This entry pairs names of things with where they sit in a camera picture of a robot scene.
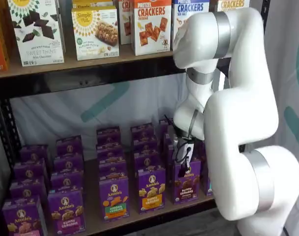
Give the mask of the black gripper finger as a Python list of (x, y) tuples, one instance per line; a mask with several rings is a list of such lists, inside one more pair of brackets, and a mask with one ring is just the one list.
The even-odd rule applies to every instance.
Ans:
[(190, 167), (187, 164), (183, 164), (179, 169), (178, 177), (184, 177), (186, 174), (189, 173), (190, 173)]

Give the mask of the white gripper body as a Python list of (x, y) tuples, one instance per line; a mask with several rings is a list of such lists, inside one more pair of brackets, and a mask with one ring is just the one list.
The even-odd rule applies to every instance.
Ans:
[(177, 163), (184, 167), (190, 166), (193, 155), (194, 142), (192, 139), (179, 139), (177, 149)]

